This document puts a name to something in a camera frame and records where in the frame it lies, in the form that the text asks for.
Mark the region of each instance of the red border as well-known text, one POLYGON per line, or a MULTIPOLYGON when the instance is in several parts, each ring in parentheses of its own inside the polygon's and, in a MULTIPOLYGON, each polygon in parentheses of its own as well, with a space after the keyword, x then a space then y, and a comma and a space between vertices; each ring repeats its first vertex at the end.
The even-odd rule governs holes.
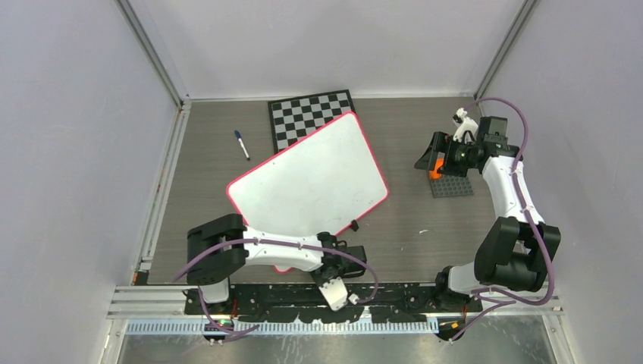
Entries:
MULTIPOLYGON (((370 211, 372 211, 374 208, 378 207, 378 206, 379 206, 383 201, 385 201, 385 200, 388 198, 388 195, 389 195, 389 193, 390 193, 390 191, 389 191, 389 189, 388 189, 388 184, 386 183, 386 180, 384 179, 384 175, 381 173, 380 165, 378 164, 378 160, 375 158, 375 155, 373 154, 373 149, 371 148, 371 144, 369 143, 369 138, 367 138, 367 137, 366 137, 366 134, 364 133, 364 128, 362 128, 362 123, 360 123, 360 122, 359 122, 359 118, 357 117, 357 114, 355 114, 355 113, 354 113, 354 112, 352 112, 352 111, 348 111, 348 112, 345 112, 345 113, 343 113, 342 115, 338 116, 338 117, 337 117, 337 118, 335 118, 333 121, 329 121, 328 123, 326 123, 326 125, 324 125, 323 127, 320 127, 319 129, 317 129, 317 130, 313 131, 312 133, 308 134, 306 137, 302 138, 301 140, 297 140, 297 142, 296 142, 296 143, 294 143, 292 146, 289 146, 288 148, 286 148, 286 149, 282 150, 281 152, 279 152, 279 153, 277 153, 277 154, 273 155, 272 157, 270 157, 270 158, 268 158, 268 159, 264 160, 262 163, 260 163, 259 165, 257 165, 257 166, 256 166, 256 167, 254 167, 253 169, 251 169, 251 170, 247 171, 247 172, 246 172, 246 173, 244 173, 244 174, 241 174, 239 177, 235 178, 235 179, 234 179, 234 180, 232 180, 229 184, 227 184, 227 187, 225 187, 225 194, 227 195, 227 199, 229 199, 229 200, 230 200, 230 202, 232 203, 232 206, 234 207, 234 209, 235 209, 235 210, 237 210, 237 212, 239 212, 241 215, 243 215, 243 213, 242 213, 242 212, 241 212, 241 210, 239 209, 239 206, 237 206, 237 204, 236 204, 236 203, 234 203, 234 201, 233 201, 233 200, 232 200, 232 198, 230 197, 230 186, 231 186, 232 184, 236 183, 236 182, 237 182, 238 180, 240 180, 241 178, 244 178, 244 177, 245 177, 245 176, 247 176, 248 174, 252 173, 254 170, 259 169, 259 168, 260 168, 260 167, 262 167, 264 164, 266 164, 266 163, 270 162, 271 160, 273 160, 273 159, 277 158, 277 157, 278 157, 279 155, 281 155, 282 153, 285 153, 285 152, 287 152, 287 151, 291 150, 291 149, 292 149, 292 148, 294 148, 295 146, 299 145, 302 141, 304 141, 304 140, 306 140, 306 139, 310 138, 311 136, 315 135, 315 134, 316 134, 317 132, 319 132, 320 130, 324 129, 324 128, 325 128, 325 127, 327 127, 328 125, 333 124, 335 121, 337 121, 337 120, 341 119, 342 117, 344 117, 344 116, 346 116, 346 115, 348 115, 348 114, 352 114, 352 115, 355 117, 355 120, 357 121, 357 127, 359 127, 359 130, 360 130, 360 131, 362 131, 362 136, 364 137, 364 140, 366 141, 366 147, 368 147, 368 148, 369 148, 369 152, 371 153, 371 157, 373 158, 373 161, 375 162, 375 167, 378 169, 378 172, 379 172, 379 174, 380 174, 380 178, 382 179, 382 182, 384 182, 384 188, 386 189, 386 195, 384 196, 384 198, 383 198, 383 199, 381 199, 381 200, 379 200, 379 201, 377 201, 377 202, 376 202, 376 203, 375 203, 375 204, 374 204, 370 209, 366 210, 363 214, 361 214, 360 216, 358 216, 357 218, 355 218, 355 220, 359 220, 359 219, 363 218, 364 216, 366 216, 366 214, 368 214, 368 213, 369 213, 370 211)), ((339 234, 341 234, 341 233, 342 233, 342 232, 344 232, 344 231, 345 231, 349 226, 350 226, 350 223, 349 223, 348 225, 346 225, 345 227, 341 228, 338 232, 333 233, 333 235, 339 235, 339 234)))

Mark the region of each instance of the checkerboard square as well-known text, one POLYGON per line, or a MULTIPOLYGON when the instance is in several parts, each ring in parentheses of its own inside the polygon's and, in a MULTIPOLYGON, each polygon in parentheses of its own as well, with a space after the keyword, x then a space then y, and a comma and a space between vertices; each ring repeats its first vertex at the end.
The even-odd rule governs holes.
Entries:
POLYGON ((348 90, 269 102, 274 152, 292 146, 347 111, 355 111, 348 90))

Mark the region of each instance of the white wall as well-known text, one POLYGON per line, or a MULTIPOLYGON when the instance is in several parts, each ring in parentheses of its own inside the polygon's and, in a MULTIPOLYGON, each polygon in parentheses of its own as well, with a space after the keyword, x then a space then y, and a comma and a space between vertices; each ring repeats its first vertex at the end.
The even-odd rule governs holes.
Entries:
MULTIPOLYGON (((586 362, 643 360, 643 2, 541 0, 489 96, 530 121, 525 177, 563 239, 557 287, 586 362)), ((510 141, 522 128, 510 116, 510 141)))
POLYGON ((176 110, 113 1, 3 1, 0 49, 0 362, 96 362, 176 110))
POLYGON ((522 0, 133 4, 177 83, 207 99, 472 94, 522 0))

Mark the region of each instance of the orange object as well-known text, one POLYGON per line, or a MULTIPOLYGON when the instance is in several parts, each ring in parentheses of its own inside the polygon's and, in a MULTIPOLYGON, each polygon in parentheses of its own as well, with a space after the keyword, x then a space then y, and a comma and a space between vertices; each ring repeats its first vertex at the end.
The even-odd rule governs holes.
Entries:
POLYGON ((433 168, 433 171, 428 172, 428 178, 430 180, 438 180, 440 177, 442 177, 442 174, 438 173, 439 167, 442 167, 444 164, 444 159, 440 158, 435 162, 435 168, 433 168))

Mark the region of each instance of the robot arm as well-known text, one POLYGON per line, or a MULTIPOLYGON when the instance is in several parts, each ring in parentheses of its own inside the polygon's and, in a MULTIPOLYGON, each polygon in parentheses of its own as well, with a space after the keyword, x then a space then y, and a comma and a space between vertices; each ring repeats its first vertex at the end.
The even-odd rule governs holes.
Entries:
MULTIPOLYGON (((458 129, 453 136, 434 133, 425 154, 416 162, 415 168, 433 170, 438 153, 444 154, 444 163, 439 173, 465 177, 471 168, 478 169, 487 182, 494 204, 496 221, 483 240, 475 260, 467 265, 446 267, 436 277, 438 301, 466 301, 475 289, 498 285, 510 290, 537 291, 547 276, 542 251, 532 233, 518 193, 512 181, 512 165, 519 148, 507 144, 507 120, 486 117, 478 126, 466 112, 460 109, 453 117, 458 129), (516 244, 523 252, 515 252, 516 244)), ((533 206, 522 175, 522 162, 516 172, 527 209, 538 226, 547 251, 554 257, 560 242, 557 227, 544 223, 533 206)))
MULTIPOLYGON (((244 225, 243 217, 237 214, 225 215, 195 227, 187 235, 188 262, 222 241, 237 239, 276 240, 338 249, 366 262, 363 246, 348 247, 346 242, 338 241, 329 233, 308 237, 270 234, 244 225)), ((329 253, 289 246, 245 243, 206 256, 188 271, 187 283, 198 285, 207 303, 227 301, 228 277, 245 265, 282 265, 309 272, 333 311, 343 308, 348 302, 343 278, 359 277, 365 272, 355 262, 329 253)))

